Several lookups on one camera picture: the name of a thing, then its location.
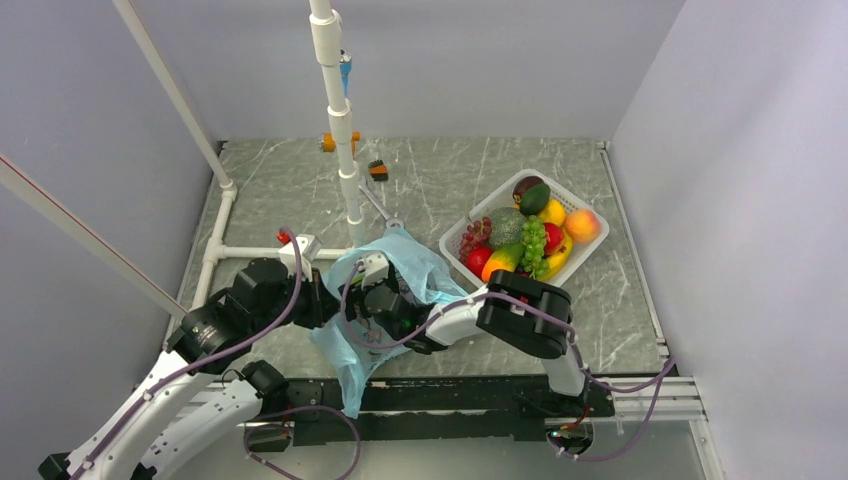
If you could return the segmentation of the orange fake fruit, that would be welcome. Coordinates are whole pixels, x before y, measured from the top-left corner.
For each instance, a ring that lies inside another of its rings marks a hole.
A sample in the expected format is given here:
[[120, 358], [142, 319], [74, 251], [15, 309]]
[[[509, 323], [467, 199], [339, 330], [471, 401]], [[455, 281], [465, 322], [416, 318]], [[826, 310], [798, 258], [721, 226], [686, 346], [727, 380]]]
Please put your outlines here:
[[486, 261], [480, 279], [488, 282], [493, 273], [498, 270], [514, 272], [524, 257], [526, 247], [521, 242], [503, 245], [494, 250]]

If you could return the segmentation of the fake peach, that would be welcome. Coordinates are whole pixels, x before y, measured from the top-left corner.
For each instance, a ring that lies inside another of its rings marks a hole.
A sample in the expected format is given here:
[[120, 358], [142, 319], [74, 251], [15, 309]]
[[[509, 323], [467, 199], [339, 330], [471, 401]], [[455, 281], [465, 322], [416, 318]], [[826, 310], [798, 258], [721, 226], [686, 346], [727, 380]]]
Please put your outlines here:
[[563, 226], [566, 233], [578, 244], [591, 243], [602, 232], [600, 221], [589, 209], [578, 209], [569, 213]]

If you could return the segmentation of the light blue plastic bag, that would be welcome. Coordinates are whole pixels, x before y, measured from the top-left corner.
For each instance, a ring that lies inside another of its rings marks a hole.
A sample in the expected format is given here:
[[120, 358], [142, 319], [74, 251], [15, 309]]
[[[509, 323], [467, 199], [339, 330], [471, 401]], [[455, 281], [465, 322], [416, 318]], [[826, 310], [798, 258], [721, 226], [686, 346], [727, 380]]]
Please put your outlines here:
[[[467, 295], [451, 278], [448, 264], [440, 255], [397, 227], [343, 255], [323, 272], [322, 280], [330, 293], [340, 298], [356, 261], [373, 253], [383, 255], [397, 267], [407, 283], [402, 288], [404, 293], [425, 305], [449, 303]], [[335, 369], [342, 389], [343, 413], [352, 419], [359, 416], [369, 377], [385, 362], [408, 351], [375, 320], [352, 314], [333, 316], [325, 326], [313, 330], [310, 339]]]

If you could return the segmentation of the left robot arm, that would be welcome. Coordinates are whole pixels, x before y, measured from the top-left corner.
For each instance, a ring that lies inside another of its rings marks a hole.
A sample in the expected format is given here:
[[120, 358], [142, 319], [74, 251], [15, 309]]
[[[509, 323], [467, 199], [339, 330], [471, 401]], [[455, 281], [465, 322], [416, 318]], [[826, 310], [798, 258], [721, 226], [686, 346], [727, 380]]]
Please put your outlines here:
[[89, 440], [47, 456], [43, 479], [167, 479], [237, 423], [279, 417], [288, 382], [265, 361], [188, 417], [178, 413], [274, 328], [315, 328], [338, 311], [319, 271], [294, 258], [251, 261], [231, 286], [188, 312], [147, 378]]

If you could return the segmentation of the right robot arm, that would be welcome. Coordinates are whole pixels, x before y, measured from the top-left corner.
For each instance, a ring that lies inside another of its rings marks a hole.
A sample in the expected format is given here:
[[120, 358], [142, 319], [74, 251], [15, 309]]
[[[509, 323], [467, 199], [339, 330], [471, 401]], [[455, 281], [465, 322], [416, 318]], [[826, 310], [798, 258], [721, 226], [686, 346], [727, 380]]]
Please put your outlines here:
[[541, 361], [557, 411], [574, 415], [589, 402], [571, 327], [571, 297], [558, 287], [498, 270], [488, 284], [448, 303], [411, 303], [391, 275], [369, 285], [360, 275], [339, 291], [344, 316], [360, 314], [389, 335], [382, 349], [400, 346], [430, 355], [487, 333]]

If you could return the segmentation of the green fake vegetable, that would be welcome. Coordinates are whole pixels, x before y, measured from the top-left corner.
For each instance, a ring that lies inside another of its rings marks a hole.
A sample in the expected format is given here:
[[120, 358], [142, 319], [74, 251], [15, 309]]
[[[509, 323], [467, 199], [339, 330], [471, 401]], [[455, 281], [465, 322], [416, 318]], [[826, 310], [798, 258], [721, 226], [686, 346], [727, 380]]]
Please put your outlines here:
[[550, 188], [545, 183], [527, 189], [518, 202], [519, 211], [525, 215], [537, 215], [545, 209], [550, 200]]

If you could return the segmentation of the green fake grapes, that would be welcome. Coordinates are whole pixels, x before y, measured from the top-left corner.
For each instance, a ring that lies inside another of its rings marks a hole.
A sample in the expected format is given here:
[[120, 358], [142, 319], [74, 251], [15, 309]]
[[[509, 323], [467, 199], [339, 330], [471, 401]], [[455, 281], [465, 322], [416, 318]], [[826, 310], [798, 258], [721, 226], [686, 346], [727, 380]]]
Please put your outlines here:
[[547, 243], [544, 222], [535, 215], [528, 216], [522, 228], [521, 244], [524, 253], [520, 266], [532, 278], [541, 279], [549, 270], [545, 253]]

